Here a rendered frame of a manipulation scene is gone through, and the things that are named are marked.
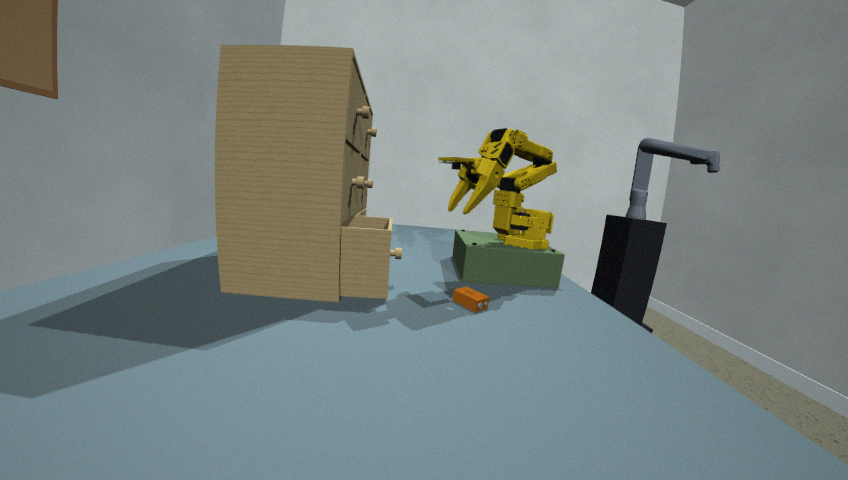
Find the tan wooden chest of drawers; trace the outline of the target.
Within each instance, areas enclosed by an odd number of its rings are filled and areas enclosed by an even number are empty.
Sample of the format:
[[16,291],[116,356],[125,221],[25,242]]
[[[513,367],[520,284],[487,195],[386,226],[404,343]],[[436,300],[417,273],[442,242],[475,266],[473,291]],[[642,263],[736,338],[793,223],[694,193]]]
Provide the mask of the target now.
[[[215,215],[221,292],[340,302],[353,48],[221,45]],[[365,158],[366,157],[366,158]]]

